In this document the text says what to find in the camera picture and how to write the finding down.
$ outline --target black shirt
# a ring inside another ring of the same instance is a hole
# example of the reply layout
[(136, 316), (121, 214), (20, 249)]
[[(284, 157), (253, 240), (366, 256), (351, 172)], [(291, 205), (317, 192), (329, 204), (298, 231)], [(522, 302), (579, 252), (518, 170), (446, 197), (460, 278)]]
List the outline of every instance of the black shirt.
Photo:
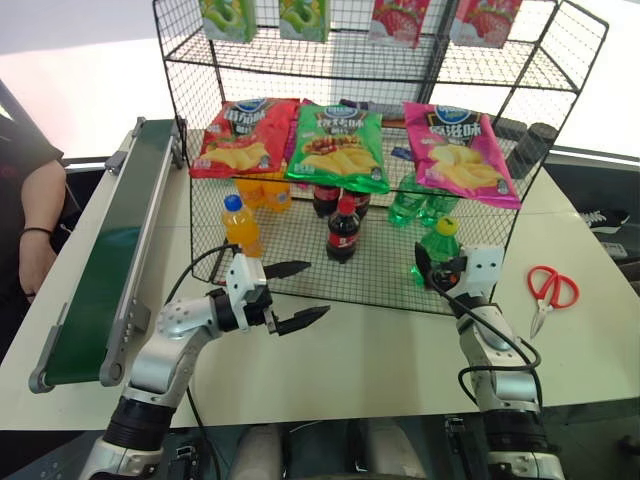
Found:
[(0, 304), (15, 295), (18, 247), (24, 228), (20, 193), (31, 172), (62, 158), (39, 133), (0, 113)]

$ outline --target red chip bag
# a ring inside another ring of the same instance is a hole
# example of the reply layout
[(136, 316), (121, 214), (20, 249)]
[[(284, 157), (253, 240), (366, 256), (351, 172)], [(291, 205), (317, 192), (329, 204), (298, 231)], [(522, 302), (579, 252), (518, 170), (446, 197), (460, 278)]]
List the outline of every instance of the red chip bag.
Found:
[(260, 98), (224, 102), (204, 132), (193, 178), (226, 178), (238, 173), (278, 172), (299, 101)]

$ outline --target scissor handle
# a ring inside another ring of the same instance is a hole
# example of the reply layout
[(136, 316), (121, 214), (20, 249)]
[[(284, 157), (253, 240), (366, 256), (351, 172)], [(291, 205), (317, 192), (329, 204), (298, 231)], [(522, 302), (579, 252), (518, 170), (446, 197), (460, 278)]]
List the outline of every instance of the scissor handle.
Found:
[[(540, 287), (539, 290), (536, 290), (536, 287), (533, 285), (533, 274), (538, 270), (547, 272), (549, 274), (549, 277), (542, 284), (542, 287)], [(531, 294), (536, 300), (544, 300), (544, 297), (547, 295), (547, 292), (549, 291), (549, 288), (551, 287), (551, 284), (553, 283), (557, 275), (558, 272), (556, 272), (555, 269), (547, 267), (546, 265), (538, 265), (537, 267), (533, 267), (531, 270), (529, 270), (529, 274), (527, 275), (527, 283), (529, 284), (529, 290), (531, 291)]]
[[(544, 281), (542, 287), (536, 290), (535, 286), (533, 285), (533, 275), (539, 270), (547, 272), (549, 274), (549, 277)], [(549, 302), (549, 305), (551, 305), (553, 308), (570, 307), (578, 301), (578, 298), (580, 298), (580, 289), (572, 279), (565, 275), (560, 275), (556, 271), (556, 269), (547, 267), (546, 265), (538, 265), (537, 267), (533, 267), (531, 270), (529, 270), (529, 274), (527, 275), (527, 283), (529, 284), (529, 290), (531, 291), (531, 294), (536, 300), (544, 300), (544, 297), (547, 295), (549, 288), (553, 288), (551, 301)], [(572, 290), (573, 295), (567, 303), (561, 304), (560, 291), (562, 290), (563, 283), (566, 283), (569, 286), (569, 288)]]
[[(571, 300), (569, 300), (567, 303), (561, 304), (560, 290), (562, 290), (563, 283), (569, 285), (569, 288), (572, 290), (573, 295), (571, 296)], [(553, 296), (551, 297), (551, 302), (549, 304), (553, 308), (567, 308), (576, 303), (578, 301), (578, 298), (580, 298), (580, 289), (578, 288), (578, 285), (576, 285), (576, 282), (565, 275), (558, 274), (556, 276), (556, 284), (553, 288)]]

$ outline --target scissors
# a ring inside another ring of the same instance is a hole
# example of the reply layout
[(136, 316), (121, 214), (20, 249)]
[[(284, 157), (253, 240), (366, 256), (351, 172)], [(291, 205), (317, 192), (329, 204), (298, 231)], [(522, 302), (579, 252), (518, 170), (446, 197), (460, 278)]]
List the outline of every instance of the scissors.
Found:
[[(540, 288), (536, 288), (533, 284), (533, 276), (536, 272), (544, 272), (548, 274)], [(580, 289), (572, 279), (559, 274), (555, 268), (547, 267), (546, 265), (538, 265), (529, 270), (527, 282), (529, 284), (529, 291), (531, 291), (531, 294), (538, 303), (538, 311), (531, 322), (530, 335), (531, 339), (533, 339), (533, 337), (535, 337), (542, 328), (542, 325), (549, 313), (553, 310), (568, 308), (578, 301), (578, 298), (580, 298)], [(571, 298), (566, 303), (560, 303), (560, 292), (563, 285), (567, 285), (571, 292)], [(551, 290), (551, 298), (546, 300), (549, 290)]]

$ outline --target person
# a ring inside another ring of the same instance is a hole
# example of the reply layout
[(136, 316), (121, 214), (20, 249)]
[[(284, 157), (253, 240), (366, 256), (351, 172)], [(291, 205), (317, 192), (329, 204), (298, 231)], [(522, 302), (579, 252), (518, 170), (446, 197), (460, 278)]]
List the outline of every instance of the person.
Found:
[(56, 259), (62, 152), (0, 106), (0, 362)]

